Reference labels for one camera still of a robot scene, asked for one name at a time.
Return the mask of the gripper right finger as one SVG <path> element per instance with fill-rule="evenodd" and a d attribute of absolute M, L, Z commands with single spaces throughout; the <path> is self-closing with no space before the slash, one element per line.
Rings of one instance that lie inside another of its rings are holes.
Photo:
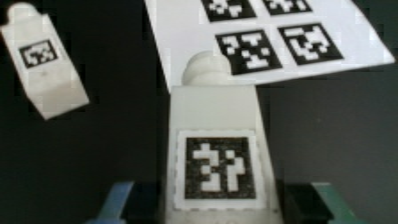
<path fill-rule="evenodd" d="M 281 200 L 285 224 L 370 224 L 329 182 L 287 183 Z"/>

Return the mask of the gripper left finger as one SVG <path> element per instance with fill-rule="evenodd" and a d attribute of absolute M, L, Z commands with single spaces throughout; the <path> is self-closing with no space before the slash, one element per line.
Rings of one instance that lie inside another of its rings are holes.
<path fill-rule="evenodd" d="M 98 216 L 84 224 L 159 224 L 159 184 L 118 182 L 112 185 Z"/>

